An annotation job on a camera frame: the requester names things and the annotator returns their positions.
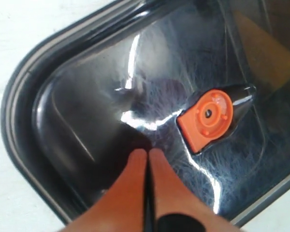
orange drain cover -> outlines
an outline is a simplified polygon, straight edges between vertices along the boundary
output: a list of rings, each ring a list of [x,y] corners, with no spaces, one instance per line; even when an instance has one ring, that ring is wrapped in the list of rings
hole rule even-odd
[[[198,102],[177,118],[177,123],[190,149],[196,153],[211,141],[220,138],[230,127],[233,105],[223,91],[206,92]]]

white countertop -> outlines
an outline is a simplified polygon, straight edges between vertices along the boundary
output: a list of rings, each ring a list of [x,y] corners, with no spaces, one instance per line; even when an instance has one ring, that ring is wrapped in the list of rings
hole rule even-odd
[[[112,0],[0,0],[0,103],[19,61],[41,40]],[[0,232],[53,232],[63,226],[10,161],[0,134]],[[243,227],[290,232],[290,191]]]

